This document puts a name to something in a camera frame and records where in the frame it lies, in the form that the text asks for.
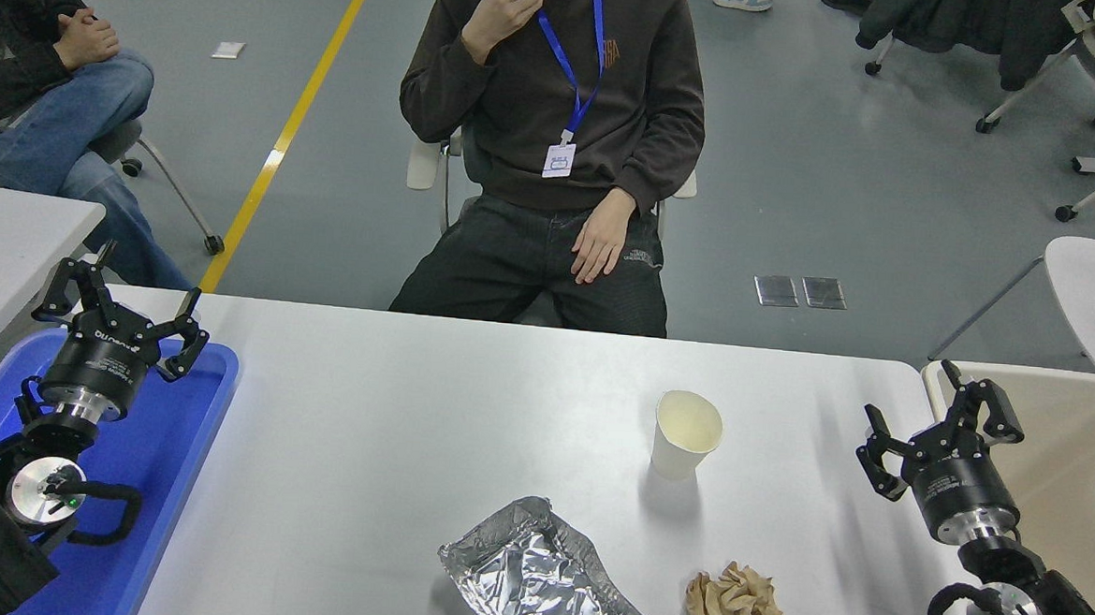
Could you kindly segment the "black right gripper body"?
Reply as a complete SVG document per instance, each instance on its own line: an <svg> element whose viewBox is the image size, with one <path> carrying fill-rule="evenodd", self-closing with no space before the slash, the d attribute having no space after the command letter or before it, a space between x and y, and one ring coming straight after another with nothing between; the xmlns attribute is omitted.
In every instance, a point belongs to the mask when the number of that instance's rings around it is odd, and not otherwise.
<svg viewBox="0 0 1095 615"><path fill-rule="evenodd" d="M930 531L1010 534L1019 526L1021 512L986 453L934 460L909 451L904 476Z"/></svg>

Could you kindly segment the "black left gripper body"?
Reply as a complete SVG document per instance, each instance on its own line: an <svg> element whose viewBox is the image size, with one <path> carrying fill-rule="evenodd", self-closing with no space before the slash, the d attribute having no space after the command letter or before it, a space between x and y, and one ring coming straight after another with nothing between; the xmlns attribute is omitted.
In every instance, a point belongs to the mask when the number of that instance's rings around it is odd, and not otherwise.
<svg viewBox="0 0 1095 615"><path fill-rule="evenodd" d="M132 310L117 310L112 320L97 309L74 315L69 337L41 379L38 396L57 405L85 391L105 397L115 410L130 409L150 367L161 359L159 340L147 333L152 326Z"/></svg>

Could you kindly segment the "person's right hand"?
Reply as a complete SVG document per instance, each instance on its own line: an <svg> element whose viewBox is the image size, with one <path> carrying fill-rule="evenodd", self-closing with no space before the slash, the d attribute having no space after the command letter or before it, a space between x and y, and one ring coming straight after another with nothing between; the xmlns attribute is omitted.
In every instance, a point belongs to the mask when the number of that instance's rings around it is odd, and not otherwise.
<svg viewBox="0 0 1095 615"><path fill-rule="evenodd" d="M119 53L120 43L115 30L92 26L70 27L54 43L54 51L68 72L76 72L81 66L96 65Z"/></svg>
<svg viewBox="0 0 1095 615"><path fill-rule="evenodd" d="M543 0L479 0L472 16L460 30L468 56L485 66L502 40L522 28L543 5Z"/></svg>

